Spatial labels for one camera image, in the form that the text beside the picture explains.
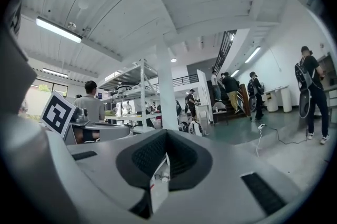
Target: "white power cord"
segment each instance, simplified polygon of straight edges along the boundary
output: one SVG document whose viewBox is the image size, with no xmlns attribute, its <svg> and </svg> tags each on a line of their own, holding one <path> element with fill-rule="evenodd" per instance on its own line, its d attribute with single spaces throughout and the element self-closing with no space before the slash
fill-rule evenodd
<svg viewBox="0 0 337 224">
<path fill-rule="evenodd" d="M 261 124 L 261 125 L 258 126 L 258 129 L 260 131 L 259 143 L 256 146 L 256 154 L 257 154 L 258 157 L 259 157 L 259 152 L 258 152 L 257 149 L 259 148 L 259 144 L 260 144 L 260 141 L 261 141 L 261 138 L 262 138 L 262 129 L 263 129 L 264 126 L 265 126 L 265 124 Z"/>
</svg>

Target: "gray shirt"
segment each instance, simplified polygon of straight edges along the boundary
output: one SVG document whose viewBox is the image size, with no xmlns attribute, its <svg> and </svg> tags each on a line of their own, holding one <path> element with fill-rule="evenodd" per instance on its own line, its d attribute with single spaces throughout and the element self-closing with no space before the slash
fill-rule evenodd
<svg viewBox="0 0 337 224">
<path fill-rule="evenodd" d="M 91 122 L 99 122 L 105 118 L 104 104 L 91 94 L 76 99 L 74 105 L 79 108 L 85 108 L 88 111 L 88 119 Z"/>
</svg>

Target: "black cap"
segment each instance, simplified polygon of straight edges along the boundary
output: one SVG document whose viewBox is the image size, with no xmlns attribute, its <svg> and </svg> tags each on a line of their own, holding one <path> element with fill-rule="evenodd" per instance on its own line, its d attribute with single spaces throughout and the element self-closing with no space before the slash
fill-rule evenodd
<svg viewBox="0 0 337 224">
<path fill-rule="evenodd" d="M 256 75 L 255 72 L 251 72 L 251 73 L 249 74 L 249 76 L 250 76 L 251 78 L 253 77 L 253 75 L 255 75 L 255 76 L 257 77 L 257 75 Z"/>
<path fill-rule="evenodd" d="M 312 55 L 312 51 L 307 46 L 302 46 L 301 53 L 303 53 L 304 51 L 309 51 L 310 55 Z"/>
</svg>

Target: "shoe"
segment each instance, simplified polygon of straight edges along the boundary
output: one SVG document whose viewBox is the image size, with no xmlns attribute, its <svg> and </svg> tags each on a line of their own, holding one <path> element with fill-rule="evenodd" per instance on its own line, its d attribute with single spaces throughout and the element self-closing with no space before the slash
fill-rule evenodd
<svg viewBox="0 0 337 224">
<path fill-rule="evenodd" d="M 314 136 L 314 133 L 308 133 L 308 140 L 311 140 L 312 139 L 312 137 Z"/>
<path fill-rule="evenodd" d="M 321 145 L 324 145 L 325 143 L 326 143 L 326 141 L 328 141 L 330 139 L 330 136 L 329 135 L 327 135 L 326 137 L 323 137 L 322 139 L 321 139 Z"/>
</svg>

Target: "green floor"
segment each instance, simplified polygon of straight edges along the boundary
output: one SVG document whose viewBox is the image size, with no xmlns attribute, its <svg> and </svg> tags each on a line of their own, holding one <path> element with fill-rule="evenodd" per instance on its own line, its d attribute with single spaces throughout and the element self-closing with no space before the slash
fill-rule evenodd
<svg viewBox="0 0 337 224">
<path fill-rule="evenodd" d="M 293 110 L 290 113 L 284 113 L 279 110 L 274 113 L 264 111 L 264 117 L 257 122 L 251 122 L 249 118 L 236 118 L 229 120 L 229 125 L 225 121 L 215 125 L 208 125 L 205 129 L 209 134 L 207 137 L 212 140 L 224 141 L 231 145 L 238 145 L 259 138 L 260 132 L 258 126 L 266 124 L 274 129 L 281 129 L 294 121 L 299 122 L 299 112 Z M 275 131 L 264 128 L 264 135 L 272 134 Z"/>
</svg>

